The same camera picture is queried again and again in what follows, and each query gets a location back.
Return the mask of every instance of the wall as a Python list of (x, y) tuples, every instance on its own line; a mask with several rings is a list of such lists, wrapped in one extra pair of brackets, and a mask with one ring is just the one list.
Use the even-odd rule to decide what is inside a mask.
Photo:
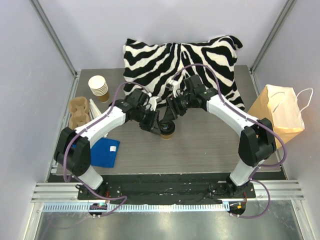
[(127, 38), (148, 44), (238, 37), (251, 66), (286, 0), (40, 0), (77, 70), (123, 68)]
[[(320, 1), (296, 1), (291, 13), (256, 70), (260, 89), (266, 84), (293, 87), (296, 94), (313, 88), (309, 108), (302, 112), (305, 131), (287, 144), (288, 158), (284, 169), (290, 179), (298, 179), (312, 210), (312, 219), (320, 227)], [(310, 93), (302, 93), (298, 101), (303, 107)]]
[(0, 233), (21, 239), (49, 171), (72, 75), (27, 0), (0, 8)]

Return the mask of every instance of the folded blue towel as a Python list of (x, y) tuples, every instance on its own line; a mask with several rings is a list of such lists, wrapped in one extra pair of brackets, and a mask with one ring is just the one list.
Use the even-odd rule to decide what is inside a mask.
[(113, 168), (120, 142), (102, 137), (91, 148), (91, 165)]

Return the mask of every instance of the black and white striped cloth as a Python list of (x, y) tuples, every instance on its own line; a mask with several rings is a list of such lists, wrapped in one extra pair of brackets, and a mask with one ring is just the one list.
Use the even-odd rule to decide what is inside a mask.
[[(205, 64), (212, 67), (216, 74), (222, 94), (235, 106), (244, 109), (235, 82), (234, 66), (237, 62), (236, 50), (242, 43), (234, 36), (221, 36), (201, 43), (166, 43), (147, 45), (144, 42), (127, 39), (123, 46), (124, 79), (145, 86), (153, 96), (165, 103), (170, 94), (166, 83), (173, 75), (189, 64)], [(199, 75), (207, 88), (217, 88), (212, 73), (201, 66), (193, 66), (184, 70), (176, 77), (180, 88), (185, 88), (182, 80)], [(124, 93), (130, 94), (137, 85), (126, 84)]]

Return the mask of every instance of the tag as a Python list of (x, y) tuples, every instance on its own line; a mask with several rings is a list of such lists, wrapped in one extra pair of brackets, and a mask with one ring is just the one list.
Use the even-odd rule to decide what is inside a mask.
[(117, 150), (116, 146), (110, 146), (110, 152), (115, 152)]

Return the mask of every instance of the paper bag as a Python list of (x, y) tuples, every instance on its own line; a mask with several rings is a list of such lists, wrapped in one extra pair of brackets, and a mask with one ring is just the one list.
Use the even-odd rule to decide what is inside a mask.
[[(298, 96), (306, 90), (311, 90), (309, 102), (300, 110)], [(304, 89), (296, 96), (292, 87), (266, 85), (248, 114), (258, 119), (269, 119), (272, 122), (273, 131), (284, 143), (287, 143), (305, 129), (301, 112), (309, 106), (312, 95), (312, 88)], [(275, 139), (275, 143), (277, 149), (281, 147), (278, 139)]]

